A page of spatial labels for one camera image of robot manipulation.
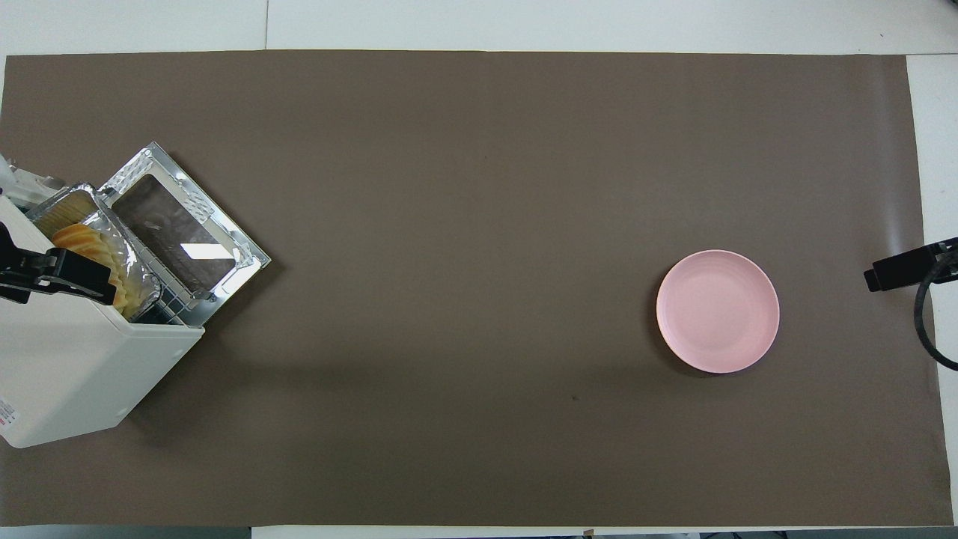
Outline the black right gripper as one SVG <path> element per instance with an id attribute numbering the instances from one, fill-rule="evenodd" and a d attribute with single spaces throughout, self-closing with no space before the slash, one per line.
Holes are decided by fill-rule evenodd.
<path id="1" fill-rule="evenodd" d="M 911 249 L 873 262 L 864 273 L 869 291 L 890 291 L 920 284 L 933 269 L 933 284 L 957 280 L 957 239 L 932 243 L 930 249 Z"/>

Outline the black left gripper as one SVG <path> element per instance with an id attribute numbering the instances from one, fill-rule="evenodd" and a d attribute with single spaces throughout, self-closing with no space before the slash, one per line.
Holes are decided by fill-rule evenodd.
<path id="1" fill-rule="evenodd" d="M 18 248 L 4 224 L 1 224 L 1 272 L 0 296 L 17 304 L 26 304 L 31 291 L 8 285 L 49 284 L 50 293 L 88 298 L 102 305 L 112 305 L 116 297 L 117 289 L 110 283 L 110 267 L 68 249 L 33 252 Z"/>

